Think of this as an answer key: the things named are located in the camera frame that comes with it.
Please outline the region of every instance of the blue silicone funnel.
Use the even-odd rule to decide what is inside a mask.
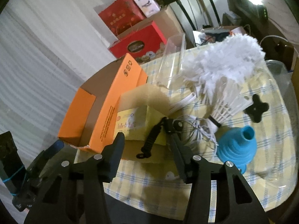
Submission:
[[[241,173],[246,172],[257,152],[255,131],[251,126],[233,128],[226,132],[218,141],[217,156],[222,162],[232,161]]]

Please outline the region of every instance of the checkered tablecloth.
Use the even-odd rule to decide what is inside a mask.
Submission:
[[[187,53],[198,53],[202,48],[188,50]],[[148,83],[153,83],[160,68],[161,58],[142,65],[148,74]],[[178,102],[190,94],[188,88],[165,91],[172,102]],[[258,143],[257,154],[247,166],[245,179],[254,190],[264,209],[270,210],[284,202],[293,192],[296,185],[295,145],[290,119],[279,92],[278,86],[266,67],[258,69],[255,75],[243,85],[243,95],[258,94],[263,102],[269,103],[269,110],[263,114],[260,123],[253,123],[243,112],[235,115],[226,124],[230,127],[250,125],[256,133]],[[200,99],[187,105],[173,117],[189,114],[204,117],[211,109],[200,103]],[[209,142],[201,143],[203,157],[209,160],[213,150]],[[79,161],[90,155],[81,152]],[[213,162],[221,163],[217,157]],[[174,161],[169,158],[163,164],[142,164],[137,161],[121,160],[117,176],[109,184],[105,184],[105,192],[112,197],[135,208],[173,219],[182,220],[191,190],[191,185],[180,179],[166,181],[168,171],[177,175]],[[216,209],[216,182],[212,182],[209,221],[213,222]]]

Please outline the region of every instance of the red gift box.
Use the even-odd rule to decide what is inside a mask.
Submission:
[[[116,0],[99,16],[116,36],[146,18],[134,0]]]
[[[166,42],[167,39],[156,23],[152,21],[146,27],[132,32],[114,43],[109,50],[116,58],[130,53],[137,62],[141,63],[155,58],[158,53],[163,53]]]

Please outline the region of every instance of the black cross-shaped object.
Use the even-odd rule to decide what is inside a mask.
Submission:
[[[263,103],[257,94],[252,96],[253,105],[250,105],[244,110],[245,114],[248,114],[254,123],[260,123],[262,120],[262,114],[269,110],[269,104]]]

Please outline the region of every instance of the metal rivet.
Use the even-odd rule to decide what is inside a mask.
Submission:
[[[226,166],[228,166],[228,167],[232,167],[234,164],[231,162],[231,161],[227,161],[226,162]]]
[[[199,155],[194,155],[194,156],[193,156],[193,160],[195,160],[195,161],[200,161],[200,160],[201,160],[201,156],[199,156]]]
[[[63,162],[61,163],[61,166],[66,167],[66,166],[68,166],[69,164],[70,164],[69,161],[63,161]]]
[[[96,160],[100,160],[100,159],[102,159],[102,155],[101,154],[95,154],[94,155],[94,159],[96,159]]]

